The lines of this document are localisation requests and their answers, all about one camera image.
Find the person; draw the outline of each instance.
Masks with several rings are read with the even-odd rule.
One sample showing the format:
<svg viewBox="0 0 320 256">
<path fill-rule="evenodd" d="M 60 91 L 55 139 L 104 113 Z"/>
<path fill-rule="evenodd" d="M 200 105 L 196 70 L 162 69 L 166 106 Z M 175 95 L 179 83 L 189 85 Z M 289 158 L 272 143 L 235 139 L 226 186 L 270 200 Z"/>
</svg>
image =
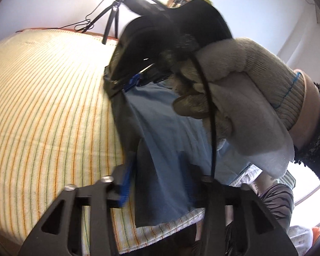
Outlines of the person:
<svg viewBox="0 0 320 256">
<path fill-rule="evenodd" d="M 230 140 L 246 151 L 249 149 L 249 131 L 245 132 L 244 128 L 248 128 L 251 137 L 258 143 L 272 145 L 272 140 L 262 133 L 263 128 L 258 128 L 249 118 L 256 108 L 252 105 L 227 107 L 237 99 L 232 100 L 233 93 L 227 92 L 235 82 L 251 81 L 243 89 L 245 96 L 263 96 L 267 100 L 289 132 L 294 144 L 295 163 L 307 165 L 320 179 L 319 83 L 313 83 L 301 70 L 293 71 L 277 56 L 248 38 L 212 43 L 200 49 L 195 56 L 209 82 L 216 105 L 217 138 L 220 142 Z M 182 64 L 180 71 L 193 84 L 187 84 L 180 76 L 172 78 L 174 89 L 180 94 L 173 102 L 174 110 L 180 115 L 203 119 L 207 128 L 207 100 L 195 66 L 188 60 Z"/>
</svg>

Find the gray cloth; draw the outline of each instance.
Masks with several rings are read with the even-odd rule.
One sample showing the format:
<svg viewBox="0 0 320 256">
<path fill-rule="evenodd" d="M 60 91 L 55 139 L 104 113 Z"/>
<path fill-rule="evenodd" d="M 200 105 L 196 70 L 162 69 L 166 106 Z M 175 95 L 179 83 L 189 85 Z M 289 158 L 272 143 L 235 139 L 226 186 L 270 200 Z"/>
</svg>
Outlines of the gray cloth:
<svg viewBox="0 0 320 256">
<path fill-rule="evenodd" d="M 150 83 L 125 94 L 143 135 L 137 166 L 135 201 L 137 226 L 175 220 L 190 210 L 179 154 L 184 151 L 190 163 L 203 174 L 211 168 L 211 147 L 202 121 L 177 115 L 172 102 L 178 97 L 162 84 Z M 217 155 L 216 179 L 230 184 L 248 166 L 226 143 Z"/>
</svg>

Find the green striped fabric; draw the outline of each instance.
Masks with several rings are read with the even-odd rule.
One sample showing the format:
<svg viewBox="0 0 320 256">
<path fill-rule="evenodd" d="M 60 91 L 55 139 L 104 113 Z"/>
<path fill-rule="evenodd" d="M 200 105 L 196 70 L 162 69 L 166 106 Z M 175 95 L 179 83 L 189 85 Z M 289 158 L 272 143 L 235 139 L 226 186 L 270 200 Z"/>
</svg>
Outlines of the green striped fabric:
<svg viewBox="0 0 320 256">
<path fill-rule="evenodd" d="M 0 42 L 0 235 L 22 244 L 65 184 L 86 186 L 124 157 L 103 91 L 115 42 L 61 30 L 27 30 Z M 134 200 L 112 210 L 121 253 L 169 236 L 203 217 L 136 228 Z M 88 250 L 87 209 L 83 218 Z"/>
</svg>

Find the glove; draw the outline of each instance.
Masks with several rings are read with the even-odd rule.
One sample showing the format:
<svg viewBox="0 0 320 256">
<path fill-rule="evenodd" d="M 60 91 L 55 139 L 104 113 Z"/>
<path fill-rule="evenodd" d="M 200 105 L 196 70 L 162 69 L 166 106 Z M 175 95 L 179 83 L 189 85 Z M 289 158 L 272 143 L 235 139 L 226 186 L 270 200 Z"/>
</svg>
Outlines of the glove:
<svg viewBox="0 0 320 256">
<path fill-rule="evenodd" d="M 246 72 L 263 96 L 274 108 L 287 130 L 296 123 L 304 100 L 304 79 L 278 57 L 248 38 L 227 39 L 212 43 L 196 53 L 196 57 L 210 83 L 228 76 L 231 72 Z M 190 60 L 184 62 L 181 73 L 194 82 L 201 92 L 201 80 Z M 173 78 L 174 89 L 180 97 L 174 102 L 174 110 L 181 115 L 195 118 L 207 117 L 205 95 L 190 96 L 187 84 Z M 227 115 L 216 114 L 218 133 L 227 137 L 232 128 Z"/>
</svg>

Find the black device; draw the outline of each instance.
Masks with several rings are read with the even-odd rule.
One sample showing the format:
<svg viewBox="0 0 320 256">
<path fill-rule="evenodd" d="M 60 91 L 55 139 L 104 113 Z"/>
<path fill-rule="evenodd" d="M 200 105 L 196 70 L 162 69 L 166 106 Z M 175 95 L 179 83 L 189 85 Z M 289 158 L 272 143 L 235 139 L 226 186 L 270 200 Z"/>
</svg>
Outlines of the black device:
<svg viewBox="0 0 320 256">
<path fill-rule="evenodd" d="M 134 86 L 166 79 L 176 73 L 179 61 L 189 58 L 196 50 L 232 37 L 220 13 L 204 0 L 192 0 L 175 9 L 153 1 L 155 4 L 145 0 L 115 0 L 103 11 L 113 9 L 110 25 L 122 2 L 141 15 L 126 26 L 105 69 L 104 89 L 112 99 Z M 81 256 L 84 205 L 91 206 L 91 256 L 119 255 L 110 208 L 122 207 L 128 197 L 135 161 L 135 152 L 130 152 L 125 164 L 96 184 L 82 188 L 66 186 L 28 235 L 18 256 Z M 206 208 L 202 256 L 297 255 L 285 231 L 248 186 L 224 186 L 212 176 L 203 176 L 189 184 L 192 203 Z M 227 252 L 225 205 L 234 206 L 234 245 Z"/>
</svg>

